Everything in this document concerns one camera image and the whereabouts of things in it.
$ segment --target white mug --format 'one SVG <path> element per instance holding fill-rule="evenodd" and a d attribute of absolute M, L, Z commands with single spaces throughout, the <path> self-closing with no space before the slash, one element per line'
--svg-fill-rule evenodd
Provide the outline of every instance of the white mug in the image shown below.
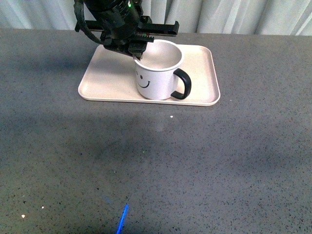
<path fill-rule="evenodd" d="M 167 40 L 154 40 L 147 44 L 141 60 L 136 63 L 136 86 L 142 96 L 152 100 L 170 97 L 185 99 L 191 92 L 191 79 L 179 69 L 184 55 L 176 44 Z M 184 93 L 176 91 L 178 78 L 184 83 Z"/>

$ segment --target speckled table surface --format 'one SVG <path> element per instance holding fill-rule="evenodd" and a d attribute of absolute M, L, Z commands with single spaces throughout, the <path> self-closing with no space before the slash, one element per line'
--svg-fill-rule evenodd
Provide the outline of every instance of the speckled table surface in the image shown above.
<path fill-rule="evenodd" d="M 0 30 L 0 233 L 312 233 L 312 37 L 179 34 L 208 47 L 210 107 L 95 102 L 97 45 Z"/>

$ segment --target white tray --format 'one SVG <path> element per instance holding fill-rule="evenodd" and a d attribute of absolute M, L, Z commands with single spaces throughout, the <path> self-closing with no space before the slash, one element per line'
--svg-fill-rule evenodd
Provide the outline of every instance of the white tray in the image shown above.
<path fill-rule="evenodd" d="M 211 106 L 220 99 L 220 89 L 209 49 L 197 45 L 178 45 L 185 53 L 180 66 L 192 80 L 190 95 L 184 100 L 144 98 L 137 90 L 135 62 L 129 56 L 98 46 L 79 85 L 78 92 L 86 100 L 160 103 L 173 105 Z M 178 91 L 184 85 L 179 79 Z"/>

